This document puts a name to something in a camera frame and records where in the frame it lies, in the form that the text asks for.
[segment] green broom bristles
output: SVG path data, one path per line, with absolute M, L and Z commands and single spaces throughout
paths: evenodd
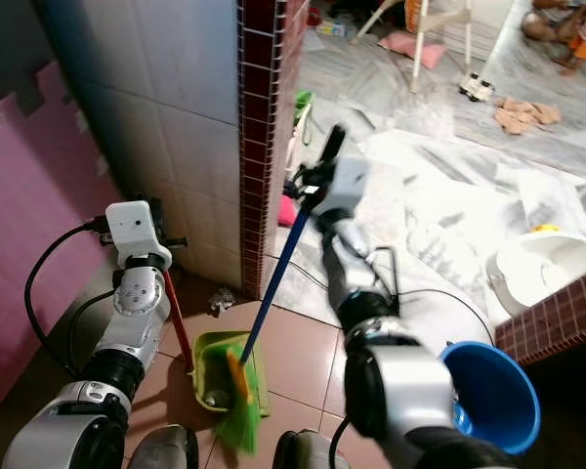
M 229 448 L 256 454 L 261 411 L 253 394 L 258 379 L 253 366 L 240 365 L 242 351 L 240 345 L 231 345 L 227 349 L 230 375 L 234 381 L 234 404 L 215 427 L 215 435 Z

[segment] towel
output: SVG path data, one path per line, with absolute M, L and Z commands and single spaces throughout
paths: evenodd
M 507 134 L 520 135 L 538 124 L 560 122 L 562 116 L 555 106 L 517 102 L 508 97 L 497 103 L 495 120 Z

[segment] red broom handle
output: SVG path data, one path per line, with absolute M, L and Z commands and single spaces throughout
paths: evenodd
M 193 371 L 193 358 L 191 357 L 191 345 L 188 343 L 187 332 L 185 331 L 185 325 L 183 323 L 183 315 L 180 312 L 180 305 L 178 304 L 178 298 L 176 298 L 176 290 L 172 283 L 172 278 L 169 275 L 169 271 L 165 271 L 165 293 L 169 298 L 171 304 L 171 310 L 169 316 L 172 318 L 172 324 L 174 324 L 174 330 L 176 330 L 176 336 L 180 343 L 180 349 L 183 352 L 185 358 L 185 372 L 191 373 Z

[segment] blue funnel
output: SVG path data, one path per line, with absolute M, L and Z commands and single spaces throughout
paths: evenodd
M 440 354 L 458 394 L 455 423 L 509 454 L 529 449 L 540 429 L 540 405 L 523 370 L 499 349 L 458 342 Z

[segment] toilet bowl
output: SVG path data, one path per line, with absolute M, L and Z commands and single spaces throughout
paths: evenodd
M 586 237 L 523 234 L 488 259 L 486 273 L 501 304 L 516 316 L 586 274 Z

